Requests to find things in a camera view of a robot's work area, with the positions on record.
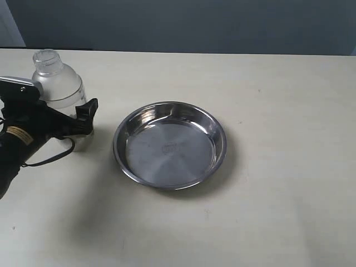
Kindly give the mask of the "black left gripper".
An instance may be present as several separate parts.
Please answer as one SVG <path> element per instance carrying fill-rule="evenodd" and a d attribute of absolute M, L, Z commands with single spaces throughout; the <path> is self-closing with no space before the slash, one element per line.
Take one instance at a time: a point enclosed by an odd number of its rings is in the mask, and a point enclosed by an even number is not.
<path fill-rule="evenodd" d="M 98 109 L 98 99 L 76 106 L 76 118 L 60 113 L 44 101 L 1 98 L 4 108 L 1 130 L 1 163 L 25 163 L 50 139 L 66 140 L 70 146 L 64 152 L 44 160 L 50 163 L 74 151 L 74 135 L 89 135 Z"/>

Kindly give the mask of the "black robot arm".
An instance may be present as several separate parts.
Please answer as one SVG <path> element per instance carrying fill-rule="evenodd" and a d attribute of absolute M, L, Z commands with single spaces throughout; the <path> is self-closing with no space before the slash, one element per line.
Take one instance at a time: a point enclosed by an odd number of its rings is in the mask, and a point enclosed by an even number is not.
<path fill-rule="evenodd" d="M 2 108 L 1 130 L 1 196 L 22 167 L 37 167 L 57 161 L 74 151 L 74 137 L 87 136 L 93 131 L 93 118 L 98 99 L 76 106 L 76 117 L 70 117 L 47 106 L 44 101 L 7 101 Z M 50 139 L 68 140 L 70 148 L 44 161 L 28 164 Z"/>

